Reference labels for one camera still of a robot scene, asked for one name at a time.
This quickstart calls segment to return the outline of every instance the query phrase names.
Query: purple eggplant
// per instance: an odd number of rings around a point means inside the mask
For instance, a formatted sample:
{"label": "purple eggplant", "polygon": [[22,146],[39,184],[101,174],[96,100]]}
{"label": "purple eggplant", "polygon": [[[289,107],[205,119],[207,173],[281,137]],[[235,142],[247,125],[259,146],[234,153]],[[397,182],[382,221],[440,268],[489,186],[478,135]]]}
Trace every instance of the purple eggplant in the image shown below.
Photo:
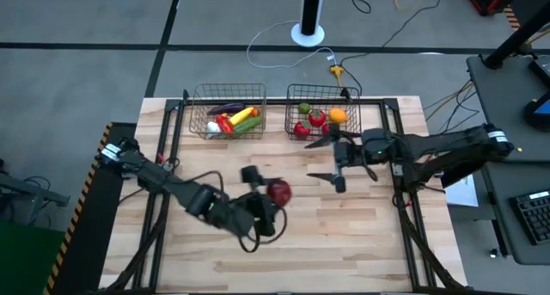
{"label": "purple eggplant", "polygon": [[219,114],[236,114],[244,110],[246,106],[244,104],[226,104],[212,108],[208,115],[219,115]]}

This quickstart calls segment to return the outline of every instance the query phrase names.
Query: yellow plug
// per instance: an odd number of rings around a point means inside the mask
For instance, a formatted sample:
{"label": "yellow plug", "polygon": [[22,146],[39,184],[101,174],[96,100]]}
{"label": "yellow plug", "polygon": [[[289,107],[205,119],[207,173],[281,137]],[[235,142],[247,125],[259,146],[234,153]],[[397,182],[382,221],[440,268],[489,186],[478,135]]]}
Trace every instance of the yellow plug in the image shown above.
{"label": "yellow plug", "polygon": [[336,80],[338,80],[338,85],[342,87],[342,80],[340,79],[340,76],[342,76],[342,73],[344,72],[344,68],[339,65],[332,65],[330,66],[330,72],[332,72],[336,76]]}

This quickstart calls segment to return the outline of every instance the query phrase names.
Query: keyboard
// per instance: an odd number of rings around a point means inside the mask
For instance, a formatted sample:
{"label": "keyboard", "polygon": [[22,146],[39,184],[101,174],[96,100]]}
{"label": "keyboard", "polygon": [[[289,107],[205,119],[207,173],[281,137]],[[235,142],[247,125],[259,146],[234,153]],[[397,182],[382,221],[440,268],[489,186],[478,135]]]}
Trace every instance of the keyboard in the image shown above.
{"label": "keyboard", "polygon": [[533,245],[550,243],[550,190],[510,199]]}

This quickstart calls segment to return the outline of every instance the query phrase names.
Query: black desk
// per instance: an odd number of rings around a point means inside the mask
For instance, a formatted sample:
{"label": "black desk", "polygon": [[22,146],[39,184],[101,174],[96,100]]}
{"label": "black desk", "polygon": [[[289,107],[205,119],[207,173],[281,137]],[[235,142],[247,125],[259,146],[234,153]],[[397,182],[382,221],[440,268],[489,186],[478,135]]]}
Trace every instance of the black desk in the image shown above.
{"label": "black desk", "polygon": [[[520,264],[550,265],[550,244],[532,245],[509,203],[510,197],[550,188],[550,134],[534,135],[521,117],[523,105],[547,90],[528,69],[531,61],[508,58],[495,71],[487,69],[479,57],[468,58],[467,65],[487,122],[502,128],[516,147],[522,147],[522,152],[510,155],[508,163],[488,163],[482,169],[506,248]],[[548,163],[537,164],[537,160]]]}

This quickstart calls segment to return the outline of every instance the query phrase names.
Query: white cable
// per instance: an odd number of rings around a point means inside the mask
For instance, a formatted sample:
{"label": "white cable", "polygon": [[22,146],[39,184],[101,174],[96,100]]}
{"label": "white cable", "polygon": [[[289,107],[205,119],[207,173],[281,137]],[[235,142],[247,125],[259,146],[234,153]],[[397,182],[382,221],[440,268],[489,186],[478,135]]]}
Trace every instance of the white cable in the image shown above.
{"label": "white cable", "polygon": [[250,43],[248,44],[248,47],[247,47],[247,59],[248,59],[248,63],[250,63],[252,66],[254,67],[258,67],[258,68],[290,68],[290,67],[294,67],[300,63],[302,63],[303,60],[305,59],[308,59],[308,58],[311,58],[312,56],[314,56],[316,53],[318,53],[319,51],[321,50],[328,50],[332,55],[333,55],[333,61],[334,61],[334,64],[337,65],[337,60],[336,60],[336,55],[334,55],[334,52],[333,50],[331,50],[330,48],[328,47],[322,47],[322,48],[319,48],[317,50],[315,50],[315,52],[313,53],[310,53],[309,55],[303,57],[303,58],[300,58],[298,59],[294,64],[292,65],[274,65],[274,66],[264,66],[264,65],[257,65],[257,64],[254,64],[252,63],[252,60],[250,59],[250,47],[252,46],[252,44],[254,43],[255,40],[258,39],[258,37],[260,37],[261,34],[263,34],[264,32],[272,29],[272,28],[275,28],[276,26],[279,26],[279,25],[283,25],[283,24],[290,24],[290,23],[298,23],[299,21],[286,21],[286,22],[280,22],[280,23],[276,23],[276,24],[273,24],[271,25],[269,28],[266,28],[264,30],[261,30],[259,33],[257,33],[254,38],[252,38],[252,40],[250,40]]}

